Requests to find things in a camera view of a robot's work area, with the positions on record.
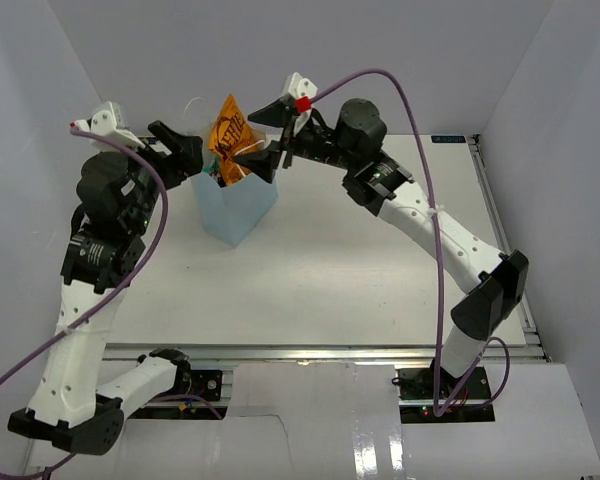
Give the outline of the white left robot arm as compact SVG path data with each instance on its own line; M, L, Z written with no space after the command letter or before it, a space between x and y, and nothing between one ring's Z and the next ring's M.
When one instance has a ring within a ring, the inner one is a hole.
M148 129L165 152L137 137L98 134L94 127L92 120L72 125L99 151L83 164L76 186L79 205L61 268L59 340L49 348L29 404L8 422L13 433L82 455L107 453L125 420L150 400L179 399L190 390L187 357L168 348L141 356L136 367L107 384L98 378L126 290L157 247L143 242L154 208L203 167L202 139L160 121Z

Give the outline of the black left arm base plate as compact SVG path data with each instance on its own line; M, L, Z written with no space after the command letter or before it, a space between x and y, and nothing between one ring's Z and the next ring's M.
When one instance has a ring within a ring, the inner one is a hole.
M221 370L191 370L187 379L190 383L188 394L200 396L210 402L221 400L223 386Z

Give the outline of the teal Fox's mint candy bag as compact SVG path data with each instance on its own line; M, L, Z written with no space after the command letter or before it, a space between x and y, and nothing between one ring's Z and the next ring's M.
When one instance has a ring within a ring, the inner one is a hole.
M208 165L205 165L203 171L211 177L220 177L221 171L218 158L215 157Z

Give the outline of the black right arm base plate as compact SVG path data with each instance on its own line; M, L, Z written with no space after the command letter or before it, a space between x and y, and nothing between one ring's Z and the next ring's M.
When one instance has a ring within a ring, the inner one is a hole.
M446 373L441 373L440 399L446 399L460 382ZM434 374L432 368L403 368L396 371L391 383L399 390L402 400L432 400ZM477 367L456 395L459 400L487 400L491 397L491 388L483 367Z

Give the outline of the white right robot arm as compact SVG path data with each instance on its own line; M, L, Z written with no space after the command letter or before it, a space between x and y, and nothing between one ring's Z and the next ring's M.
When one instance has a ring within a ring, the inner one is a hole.
M348 196L373 216L397 228L451 276L464 296L452 308L453 326L437 343L428 373L401 381L403 389L430 391L452 399L468 385L466 372L481 356L500 324L522 300L529 270L518 250L505 253L429 204L413 175L383 149L387 127L369 100L346 101L334 127L308 98L289 96L249 114L249 121L276 128L281 136L265 149L236 156L236 162L266 182L294 157L344 171Z

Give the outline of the orange Kettle chips bag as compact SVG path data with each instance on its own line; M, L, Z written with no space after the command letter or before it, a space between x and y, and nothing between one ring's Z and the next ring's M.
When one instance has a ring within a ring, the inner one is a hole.
M220 187L237 184L251 173L235 162L241 154L253 153L259 140L248 125L235 97L229 94L212 125L209 150L217 158Z

